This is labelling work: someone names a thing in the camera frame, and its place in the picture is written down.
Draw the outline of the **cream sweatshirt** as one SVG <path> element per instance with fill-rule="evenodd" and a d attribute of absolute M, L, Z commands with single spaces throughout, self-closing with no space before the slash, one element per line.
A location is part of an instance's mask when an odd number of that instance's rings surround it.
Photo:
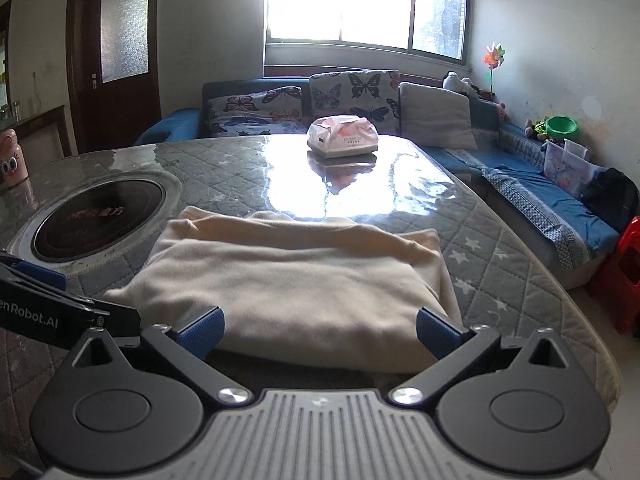
<path fill-rule="evenodd" d="M 105 297 L 137 309 L 144 325 L 178 325 L 217 306 L 226 351 L 372 373 L 433 363 L 416 336 L 420 309 L 461 318 L 434 230 L 392 234 L 270 211 L 184 208 L 139 273 Z"/>

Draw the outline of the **round induction hob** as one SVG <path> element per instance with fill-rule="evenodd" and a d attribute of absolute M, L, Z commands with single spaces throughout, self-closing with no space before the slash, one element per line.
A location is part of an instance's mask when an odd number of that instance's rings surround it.
<path fill-rule="evenodd" d="M 146 179 L 100 183 L 51 212 L 32 238 L 44 262 L 63 263 L 102 252 L 148 222 L 165 200 L 164 188 Z"/>

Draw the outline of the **blue corner sofa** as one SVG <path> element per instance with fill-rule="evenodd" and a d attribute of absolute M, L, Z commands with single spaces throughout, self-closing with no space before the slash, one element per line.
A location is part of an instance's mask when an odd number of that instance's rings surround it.
<path fill-rule="evenodd" d="M 410 140 L 472 189 L 567 288 L 587 283 L 614 252 L 626 223 L 591 190 L 602 169 L 552 142 L 528 140 L 501 107 L 446 88 L 413 84 L 397 70 L 204 84 L 199 108 L 176 110 L 139 144 L 307 132 L 326 116 L 367 119 Z"/>

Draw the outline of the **red plastic stool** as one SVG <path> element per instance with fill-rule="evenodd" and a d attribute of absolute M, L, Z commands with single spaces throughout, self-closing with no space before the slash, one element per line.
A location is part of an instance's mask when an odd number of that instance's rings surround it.
<path fill-rule="evenodd" d="M 639 217 L 634 217 L 598 279 L 600 301 L 615 329 L 634 330 L 639 317 Z"/>

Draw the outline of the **clear plastic storage box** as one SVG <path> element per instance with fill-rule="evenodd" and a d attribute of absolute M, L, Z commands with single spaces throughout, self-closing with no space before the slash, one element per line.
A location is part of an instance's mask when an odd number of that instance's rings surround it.
<path fill-rule="evenodd" d="M 561 148 L 559 144 L 546 142 L 542 172 L 546 178 L 571 196 L 578 198 L 601 170 L 600 166 L 566 148 Z"/>

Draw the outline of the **plain grey cushion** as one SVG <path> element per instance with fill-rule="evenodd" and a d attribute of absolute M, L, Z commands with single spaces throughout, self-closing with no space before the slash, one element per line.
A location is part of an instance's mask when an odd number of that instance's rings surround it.
<path fill-rule="evenodd" d="M 402 82 L 400 132 L 427 148 L 475 151 L 469 99 L 442 88 Z"/>

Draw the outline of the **black bag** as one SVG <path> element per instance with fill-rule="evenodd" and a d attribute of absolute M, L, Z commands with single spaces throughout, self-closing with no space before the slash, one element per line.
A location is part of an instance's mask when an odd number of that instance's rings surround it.
<path fill-rule="evenodd" d="M 580 194 L 582 203 L 622 234 L 639 210 L 639 191 L 626 174 L 615 168 L 599 171 Z"/>

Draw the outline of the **pink tissue pack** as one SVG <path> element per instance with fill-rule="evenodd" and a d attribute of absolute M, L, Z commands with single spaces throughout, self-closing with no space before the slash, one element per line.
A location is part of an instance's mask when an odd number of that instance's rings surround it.
<path fill-rule="evenodd" d="M 378 130 L 357 115 L 320 117 L 307 130 L 307 146 L 324 158 L 367 155 L 378 149 Z"/>

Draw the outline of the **butterfly cushion left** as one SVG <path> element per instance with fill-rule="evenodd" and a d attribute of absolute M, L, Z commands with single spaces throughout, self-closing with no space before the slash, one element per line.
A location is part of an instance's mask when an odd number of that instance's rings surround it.
<path fill-rule="evenodd" d="M 206 126 L 212 136 L 305 133 L 303 91 L 284 86 L 209 99 Z"/>

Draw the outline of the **butterfly cushion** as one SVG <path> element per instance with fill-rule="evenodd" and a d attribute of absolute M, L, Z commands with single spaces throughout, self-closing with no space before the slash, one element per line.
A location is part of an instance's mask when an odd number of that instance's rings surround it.
<path fill-rule="evenodd" d="M 206 126 L 212 136 L 305 133 L 303 91 L 284 86 L 209 99 Z"/>
<path fill-rule="evenodd" d="M 314 118 L 357 115 L 379 134 L 400 131 L 398 70 L 352 70 L 314 74 L 309 78 Z"/>

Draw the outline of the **green plastic bowl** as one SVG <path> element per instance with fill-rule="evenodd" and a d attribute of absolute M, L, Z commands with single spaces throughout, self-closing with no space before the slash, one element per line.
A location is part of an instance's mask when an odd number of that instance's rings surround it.
<path fill-rule="evenodd" d="M 566 115 L 554 115 L 544 120 L 547 136 L 555 141 L 575 141 L 579 133 L 578 122 Z"/>

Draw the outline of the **butterfly cushion right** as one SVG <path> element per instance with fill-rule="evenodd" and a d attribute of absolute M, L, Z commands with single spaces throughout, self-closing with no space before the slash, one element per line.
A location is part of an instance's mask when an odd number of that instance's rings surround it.
<path fill-rule="evenodd" d="M 379 134 L 400 131 L 398 70 L 352 70 L 314 74 L 309 78 L 314 118 L 357 115 Z"/>

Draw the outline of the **plush toy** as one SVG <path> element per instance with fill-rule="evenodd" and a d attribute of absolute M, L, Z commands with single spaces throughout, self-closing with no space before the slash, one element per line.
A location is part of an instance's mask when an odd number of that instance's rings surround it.
<path fill-rule="evenodd" d="M 442 80 L 442 88 L 457 93 L 464 93 L 467 96 L 477 96 L 480 91 L 469 77 L 460 77 L 452 70 L 450 70 Z"/>

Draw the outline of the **dark wooden door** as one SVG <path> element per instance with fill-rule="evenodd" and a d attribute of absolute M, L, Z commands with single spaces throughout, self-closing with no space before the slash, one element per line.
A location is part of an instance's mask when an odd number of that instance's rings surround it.
<path fill-rule="evenodd" d="M 70 114 L 81 153 L 128 148 L 160 121 L 157 0 L 67 0 Z"/>

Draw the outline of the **window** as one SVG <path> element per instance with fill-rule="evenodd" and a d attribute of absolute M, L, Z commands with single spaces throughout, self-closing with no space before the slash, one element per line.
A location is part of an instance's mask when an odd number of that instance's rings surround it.
<path fill-rule="evenodd" d="M 468 0 L 265 0 L 270 44 L 334 44 L 462 63 Z"/>

